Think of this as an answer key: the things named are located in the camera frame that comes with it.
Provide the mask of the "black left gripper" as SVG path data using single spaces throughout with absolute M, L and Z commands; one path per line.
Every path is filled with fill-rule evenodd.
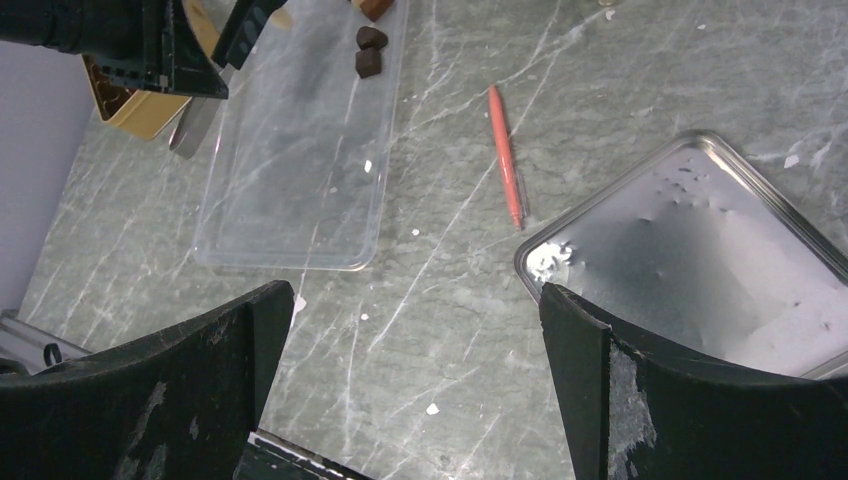
M 85 55 L 119 87 L 229 95 L 182 1 L 3 1 L 1 39 Z

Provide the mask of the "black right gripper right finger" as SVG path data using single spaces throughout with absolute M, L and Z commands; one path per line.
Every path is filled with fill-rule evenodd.
M 556 284 L 538 306 L 577 478 L 846 477 L 845 378 L 705 355 Z

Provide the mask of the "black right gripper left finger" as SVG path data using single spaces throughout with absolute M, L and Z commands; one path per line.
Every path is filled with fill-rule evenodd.
M 269 282 L 35 375 L 1 373 L 5 479 L 228 479 L 259 426 L 295 306 Z

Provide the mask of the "gold chocolate tin box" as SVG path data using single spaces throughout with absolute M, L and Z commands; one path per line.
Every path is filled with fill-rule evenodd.
M 184 1 L 189 24 L 204 53 L 211 57 L 219 32 L 200 0 Z M 142 140 L 153 139 L 190 100 L 189 97 L 134 90 L 109 83 L 94 60 L 82 56 L 95 111 L 107 125 Z

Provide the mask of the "black metal tongs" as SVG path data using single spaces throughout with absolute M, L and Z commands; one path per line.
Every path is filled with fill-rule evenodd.
M 183 159 L 191 159 L 206 137 L 218 108 L 229 95 L 229 82 L 240 70 L 256 46 L 271 16 L 286 0 L 236 1 L 211 54 L 215 79 L 224 86 L 222 98 L 193 97 L 183 109 L 169 140 L 170 150 Z

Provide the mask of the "dark heart chocolate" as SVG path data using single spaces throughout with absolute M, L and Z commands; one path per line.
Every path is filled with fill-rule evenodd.
M 380 51 L 389 43 L 388 36 L 372 26 L 360 27 L 356 33 L 355 40 L 360 50 L 376 49 Z

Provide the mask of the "brown chocolate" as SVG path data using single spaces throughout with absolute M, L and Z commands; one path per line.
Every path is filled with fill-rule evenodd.
M 371 22 L 377 22 L 394 5 L 394 0 L 351 0 L 351 5 Z

